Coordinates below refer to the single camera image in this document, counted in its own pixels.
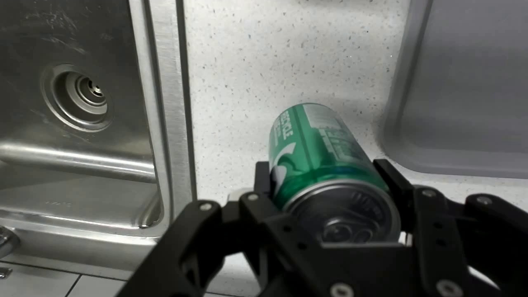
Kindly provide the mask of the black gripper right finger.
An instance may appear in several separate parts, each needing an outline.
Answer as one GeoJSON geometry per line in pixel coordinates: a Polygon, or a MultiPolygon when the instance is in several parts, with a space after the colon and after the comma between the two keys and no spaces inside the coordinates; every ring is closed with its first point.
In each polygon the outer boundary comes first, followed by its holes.
{"type": "Polygon", "coordinates": [[[490,194],[461,204],[412,185],[391,162],[374,171],[412,235],[424,297],[528,297],[528,213],[490,194]]]}

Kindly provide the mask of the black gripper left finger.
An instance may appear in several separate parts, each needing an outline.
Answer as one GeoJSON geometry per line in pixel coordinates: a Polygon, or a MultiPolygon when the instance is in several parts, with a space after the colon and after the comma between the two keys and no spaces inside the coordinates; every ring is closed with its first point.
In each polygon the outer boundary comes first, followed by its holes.
{"type": "Polygon", "coordinates": [[[320,248],[272,204],[270,166],[257,162],[254,174],[237,202],[186,205],[117,297],[204,297],[237,253],[257,278],[257,297],[328,297],[328,279],[316,270],[320,248]]]}

